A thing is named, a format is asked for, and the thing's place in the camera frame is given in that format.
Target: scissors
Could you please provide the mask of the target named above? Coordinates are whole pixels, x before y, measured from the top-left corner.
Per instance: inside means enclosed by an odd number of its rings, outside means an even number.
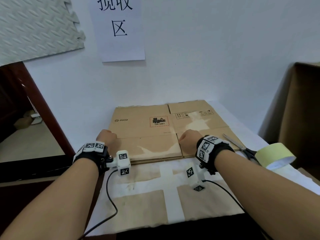
[[[251,161],[253,159],[254,161],[258,162],[257,158],[255,157],[255,154],[257,153],[256,151],[250,150],[246,148],[243,145],[240,145],[238,142],[236,142],[234,139],[230,138],[226,134],[222,134],[228,141],[236,145],[246,156],[247,158]]]

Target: fist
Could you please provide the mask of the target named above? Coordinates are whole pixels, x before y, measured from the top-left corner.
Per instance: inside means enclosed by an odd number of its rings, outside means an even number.
[[[181,149],[186,153],[194,155],[197,152],[197,142],[203,136],[196,130],[185,131],[179,139]]]
[[[97,136],[97,141],[104,142],[105,146],[110,147],[117,139],[117,134],[111,130],[103,129]]]

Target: masking tape roll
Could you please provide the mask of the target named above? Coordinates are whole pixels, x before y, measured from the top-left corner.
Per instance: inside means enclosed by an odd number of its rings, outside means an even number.
[[[282,143],[274,143],[258,150],[255,157],[262,167],[269,170],[281,168],[296,159]]]

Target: dark red door frame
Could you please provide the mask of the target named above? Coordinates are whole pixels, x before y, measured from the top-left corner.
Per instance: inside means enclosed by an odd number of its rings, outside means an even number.
[[[63,152],[68,157],[73,157],[75,152],[72,146],[67,140],[60,125],[58,124],[56,118],[51,112],[49,106],[44,100],[41,92],[39,91],[37,85],[35,84],[34,80],[32,79],[29,71],[26,69],[23,62],[9,64],[3,66],[2,68],[9,69],[15,75],[14,77],[24,85],[23,88],[26,91],[26,94],[29,97],[31,103],[33,103],[33,105],[37,109],[38,113],[42,117],[43,121],[46,123],[47,127],[49,128],[50,132],[60,145]]]

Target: black wire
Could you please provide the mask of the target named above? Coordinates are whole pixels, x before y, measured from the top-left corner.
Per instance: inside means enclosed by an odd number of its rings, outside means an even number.
[[[231,198],[233,198],[233,200],[238,204],[238,206],[244,211],[244,213],[246,213],[246,214],[253,220],[253,222],[254,222],[255,224],[257,224],[257,226],[260,228],[260,231],[261,231],[267,238],[269,238],[270,240],[273,240],[273,238],[270,237],[269,234],[267,234],[266,231],[263,230],[262,227],[261,227],[258,223],[256,223],[256,221],[249,215],[248,212],[246,212],[246,210],[242,207],[242,205],[240,205],[240,203],[233,197],[233,195],[232,195],[228,190],[226,190],[224,187],[222,187],[221,185],[217,184],[217,183],[214,182],[214,181],[202,180],[202,182],[210,182],[210,183],[213,183],[213,184],[219,186],[219,187],[220,187],[221,189],[223,189],[224,191],[226,191],[226,192],[231,196]]]
[[[97,225],[95,225],[94,227],[90,228],[88,231],[86,231],[81,237],[79,237],[77,240],[82,240],[85,236],[87,236],[90,232],[92,232],[94,229],[96,229],[98,226],[100,226],[101,224],[105,223],[106,221],[110,220],[111,218],[113,218],[116,214],[118,214],[118,208],[116,207],[116,205],[114,204],[114,202],[111,200],[109,192],[108,192],[108,182],[110,179],[110,176],[114,173],[117,172],[118,169],[112,171],[106,181],[106,194],[108,195],[108,198],[110,200],[110,202],[112,203],[112,205],[115,208],[115,213],[112,216],[109,216],[108,218],[105,218],[103,221],[99,222]]]

